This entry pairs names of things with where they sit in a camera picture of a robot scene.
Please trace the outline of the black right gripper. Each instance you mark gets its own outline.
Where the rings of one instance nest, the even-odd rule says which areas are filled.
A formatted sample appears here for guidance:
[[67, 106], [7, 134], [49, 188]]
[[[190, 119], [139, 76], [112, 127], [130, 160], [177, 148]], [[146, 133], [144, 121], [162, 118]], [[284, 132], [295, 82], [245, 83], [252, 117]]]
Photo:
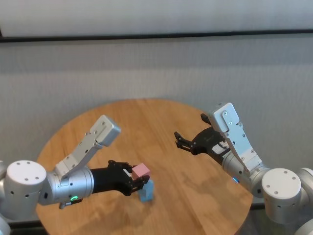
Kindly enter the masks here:
[[[202, 113], [201, 119], [203, 122], [212, 125], [207, 114]], [[226, 140], [212, 127], [201, 131], [194, 137], [192, 142], [184, 139], [178, 132], [174, 132], [174, 136], [177, 148], [191, 151], [193, 155], [207, 154], [219, 165], [222, 165], [224, 155], [230, 151]]]

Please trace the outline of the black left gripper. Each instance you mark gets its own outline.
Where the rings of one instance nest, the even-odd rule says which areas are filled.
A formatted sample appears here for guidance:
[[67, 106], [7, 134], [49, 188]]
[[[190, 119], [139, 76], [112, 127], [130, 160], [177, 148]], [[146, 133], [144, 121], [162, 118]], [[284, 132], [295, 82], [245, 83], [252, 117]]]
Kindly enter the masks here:
[[133, 166], [129, 163], [108, 161], [108, 166], [91, 169], [93, 176], [92, 194], [115, 190], [125, 196], [141, 190], [148, 183], [150, 177], [142, 176], [132, 180], [128, 173], [132, 172]]

